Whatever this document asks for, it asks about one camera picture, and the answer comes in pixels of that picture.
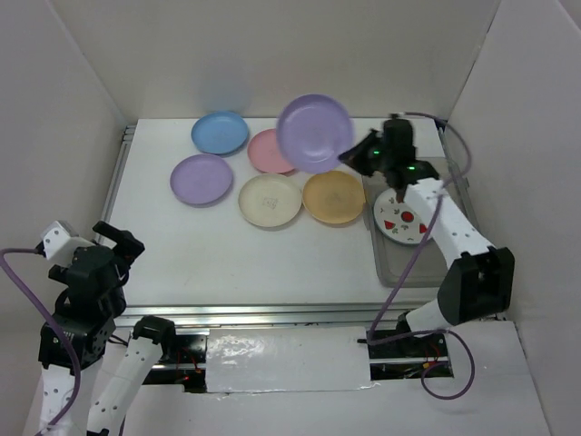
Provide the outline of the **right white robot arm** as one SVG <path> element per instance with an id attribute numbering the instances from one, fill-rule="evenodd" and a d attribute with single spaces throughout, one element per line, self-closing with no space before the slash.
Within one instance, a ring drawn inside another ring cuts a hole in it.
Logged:
<path id="1" fill-rule="evenodd" d="M 515 257 L 484 237 L 448 195 L 458 179 L 442 178 L 431 163 L 417 157 L 411 113 L 393 114 L 380 131 L 372 130 L 339 159 L 357 173 L 377 173 L 425 224 L 426 231 L 412 254 L 409 273 L 429 241 L 435 242 L 448 272 L 434 300 L 405 312 L 396 324 L 395 343 L 408 356 L 427 344 L 427 335 L 506 311 L 511 302 Z"/>

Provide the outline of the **white watermelon pattern plate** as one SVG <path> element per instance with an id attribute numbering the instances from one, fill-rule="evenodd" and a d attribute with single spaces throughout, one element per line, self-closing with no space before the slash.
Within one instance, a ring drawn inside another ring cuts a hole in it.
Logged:
<path id="1" fill-rule="evenodd" d="M 379 231 L 394 243 L 418 245 L 428 229 L 408 205 L 397 202 L 391 188 L 377 196 L 372 213 Z"/>

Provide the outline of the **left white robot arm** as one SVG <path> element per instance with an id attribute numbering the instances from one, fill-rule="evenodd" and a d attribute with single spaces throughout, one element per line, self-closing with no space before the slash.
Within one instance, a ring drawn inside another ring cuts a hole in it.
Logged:
<path id="1" fill-rule="evenodd" d="M 172 321 L 146 315 L 133 327 L 123 358 L 97 399 L 92 397 L 115 319 L 126 308 L 123 287 L 144 245 L 103 221 L 94 231 L 113 247 L 89 241 L 64 221 L 53 222 L 38 249 L 48 276 L 64 285 L 41 330 L 42 435 L 117 435 L 151 368 L 178 354 Z"/>

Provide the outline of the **lilac plastic plate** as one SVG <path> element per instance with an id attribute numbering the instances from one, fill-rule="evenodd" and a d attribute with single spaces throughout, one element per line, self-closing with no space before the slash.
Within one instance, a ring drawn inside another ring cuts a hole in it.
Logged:
<path id="1" fill-rule="evenodd" d="M 305 94 L 288 103 L 278 117 L 276 136 L 283 158 L 311 174 L 338 167 L 339 155 L 355 141 L 347 110 L 325 94 Z"/>
<path id="2" fill-rule="evenodd" d="M 192 206 L 220 200 L 231 188 L 233 171 L 213 154 L 196 154 L 179 162 L 172 170 L 170 187 L 174 196 Z"/>

